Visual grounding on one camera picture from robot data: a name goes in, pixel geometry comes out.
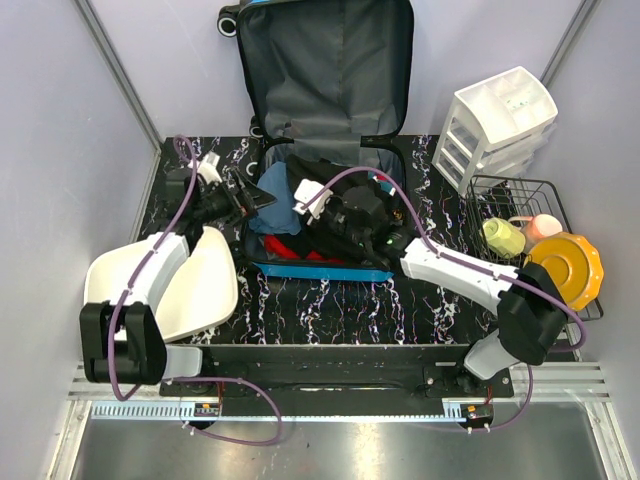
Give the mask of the blue garment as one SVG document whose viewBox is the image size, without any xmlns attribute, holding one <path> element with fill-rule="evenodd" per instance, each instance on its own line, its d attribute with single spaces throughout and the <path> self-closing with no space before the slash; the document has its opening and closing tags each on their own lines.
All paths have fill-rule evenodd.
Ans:
<svg viewBox="0 0 640 480">
<path fill-rule="evenodd" d="M 257 186 L 271 194 L 276 201 L 259 209 L 249 221 L 249 228 L 258 234 L 297 235 L 301 225 L 299 215 L 293 210 L 295 202 L 288 183 L 286 164 L 277 162 L 270 166 L 259 178 Z"/>
</svg>

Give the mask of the black garment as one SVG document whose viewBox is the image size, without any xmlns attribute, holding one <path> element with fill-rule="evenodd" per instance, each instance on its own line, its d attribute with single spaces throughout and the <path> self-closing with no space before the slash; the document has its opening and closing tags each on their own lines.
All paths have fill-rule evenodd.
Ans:
<svg viewBox="0 0 640 480">
<path fill-rule="evenodd" d="M 319 219 L 308 226 L 306 220 L 299 215 L 301 231 L 298 234 L 306 236 L 313 244 L 316 251 L 328 258 L 327 262 L 353 264 L 353 265 L 374 265 L 373 245 L 384 234 L 395 227 L 403 224 L 403 221 L 396 221 L 393 211 L 399 209 L 406 212 L 400 205 L 397 190 L 394 196 L 389 196 L 381 191 L 379 185 L 368 178 L 368 171 L 359 171 L 342 177 L 330 187 L 333 195 L 328 200 L 325 208 L 331 204 L 342 204 L 350 208 L 366 210 L 380 220 L 380 231 L 364 245 L 356 245 L 342 239 L 331 232 Z"/>
</svg>

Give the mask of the blue fish print suitcase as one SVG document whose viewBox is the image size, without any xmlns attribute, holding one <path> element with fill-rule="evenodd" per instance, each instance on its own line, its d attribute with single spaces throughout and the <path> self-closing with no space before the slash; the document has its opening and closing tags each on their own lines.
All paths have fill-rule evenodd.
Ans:
<svg viewBox="0 0 640 480">
<path fill-rule="evenodd" d="M 290 154 L 370 166 L 404 185 L 393 146 L 408 109 L 414 12 L 408 1 L 238 1 L 217 28 L 238 41 L 264 138 L 260 178 Z"/>
</svg>

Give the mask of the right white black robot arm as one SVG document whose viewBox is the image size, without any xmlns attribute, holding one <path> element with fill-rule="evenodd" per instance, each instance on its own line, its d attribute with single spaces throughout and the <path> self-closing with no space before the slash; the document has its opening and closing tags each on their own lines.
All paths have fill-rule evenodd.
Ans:
<svg viewBox="0 0 640 480">
<path fill-rule="evenodd" d="M 428 244 L 394 220 L 392 200 L 368 186 L 327 191 L 313 202 L 311 216 L 372 266 L 439 285 L 496 316 L 496 329 L 476 341 L 454 371 L 463 395 L 480 394 L 500 370 L 517 363 L 543 364 L 568 320 L 545 268 L 533 262 L 499 265 Z"/>
</svg>

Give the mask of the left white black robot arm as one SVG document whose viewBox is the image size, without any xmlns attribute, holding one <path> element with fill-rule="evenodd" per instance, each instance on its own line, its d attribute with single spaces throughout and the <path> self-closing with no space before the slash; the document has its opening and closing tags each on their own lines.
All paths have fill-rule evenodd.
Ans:
<svg viewBox="0 0 640 480">
<path fill-rule="evenodd" d="M 169 218 L 158 232 L 90 265 L 79 314 L 88 381 L 155 385 L 181 377 L 193 395 L 214 388 L 216 372 L 202 352 L 173 343 L 226 322 L 236 308 L 232 251 L 214 222 L 241 223 L 276 201 L 240 172 L 231 177 L 226 184 L 204 164 L 171 171 Z"/>
</svg>

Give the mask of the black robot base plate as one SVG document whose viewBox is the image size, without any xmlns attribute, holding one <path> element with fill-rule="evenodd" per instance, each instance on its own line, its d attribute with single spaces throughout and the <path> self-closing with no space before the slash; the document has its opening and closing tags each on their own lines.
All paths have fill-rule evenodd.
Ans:
<svg viewBox="0 0 640 480">
<path fill-rule="evenodd" d="M 426 398 L 514 396 L 505 367 L 488 380 L 463 368 L 467 345 L 208 345 L 201 377 L 246 379 L 265 390 L 366 389 Z"/>
</svg>

